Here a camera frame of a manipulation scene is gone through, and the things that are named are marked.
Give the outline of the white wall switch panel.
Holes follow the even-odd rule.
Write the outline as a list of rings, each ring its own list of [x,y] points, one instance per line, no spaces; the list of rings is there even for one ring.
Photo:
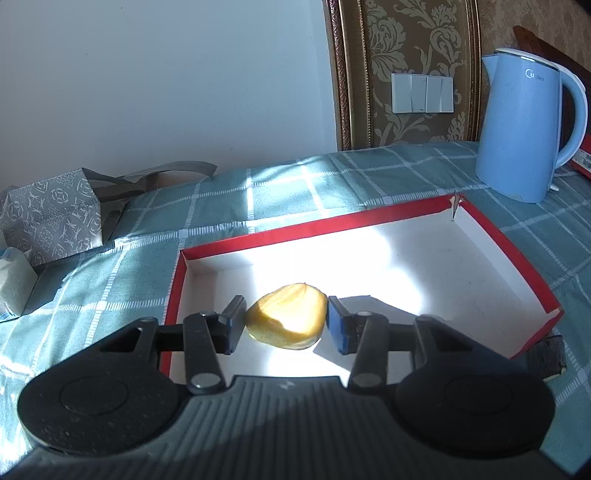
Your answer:
[[[396,114],[453,113],[452,77],[424,74],[393,74],[392,110]]]

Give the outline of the red small box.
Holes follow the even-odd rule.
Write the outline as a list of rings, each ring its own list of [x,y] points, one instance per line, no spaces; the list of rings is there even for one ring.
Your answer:
[[[587,177],[588,179],[591,178],[591,154],[586,152],[583,149],[579,149],[575,155],[570,160],[570,164],[574,169],[576,169],[579,173]]]

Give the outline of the red shallow cardboard box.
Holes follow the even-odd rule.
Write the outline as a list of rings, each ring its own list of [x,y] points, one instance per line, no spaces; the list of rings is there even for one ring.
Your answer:
[[[394,323],[434,316],[508,358],[563,314],[517,247],[467,199],[448,195],[184,249],[165,321],[294,283]]]

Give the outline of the white tissue pack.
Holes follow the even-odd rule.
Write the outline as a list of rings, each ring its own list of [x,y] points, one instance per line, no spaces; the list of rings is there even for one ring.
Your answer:
[[[1,234],[0,319],[2,322],[20,317],[37,282],[28,252],[10,247]]]

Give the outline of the ornate brown wall panel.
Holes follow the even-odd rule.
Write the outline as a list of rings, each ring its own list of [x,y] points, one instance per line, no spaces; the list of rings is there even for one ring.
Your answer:
[[[339,149],[478,139],[477,2],[326,1],[324,9]],[[395,112],[394,74],[452,78],[453,112]]]

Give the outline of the grey patterned gift bag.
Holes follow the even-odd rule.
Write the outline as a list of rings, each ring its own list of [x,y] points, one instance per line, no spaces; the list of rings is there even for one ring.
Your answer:
[[[176,161],[123,176],[80,168],[1,192],[1,233],[6,244],[40,266],[103,246],[127,203],[158,188],[162,173],[211,177],[217,166]]]

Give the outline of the dark eggplant piece outside box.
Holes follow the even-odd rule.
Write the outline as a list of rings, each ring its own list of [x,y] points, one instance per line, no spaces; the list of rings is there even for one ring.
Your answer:
[[[567,370],[562,335],[546,336],[534,344],[525,357],[527,370],[543,381],[551,381]]]

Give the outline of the light blue electric kettle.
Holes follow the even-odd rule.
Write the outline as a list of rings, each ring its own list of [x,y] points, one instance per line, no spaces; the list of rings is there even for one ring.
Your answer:
[[[586,88],[567,68],[526,51],[498,48],[482,61],[489,98],[476,174],[509,198],[539,203],[584,140]]]

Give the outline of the teal checked tablecloth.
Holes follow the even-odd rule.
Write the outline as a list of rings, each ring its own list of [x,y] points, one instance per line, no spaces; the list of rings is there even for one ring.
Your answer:
[[[460,193],[528,258],[561,303],[567,357],[551,382],[544,451],[568,471],[590,456],[590,182],[569,166],[540,204],[474,171],[473,142],[396,144],[222,173],[133,199],[104,246],[40,266],[24,314],[1,326],[1,467],[29,449],[17,400],[37,374],[140,317],[165,316],[188,247],[391,204]]]

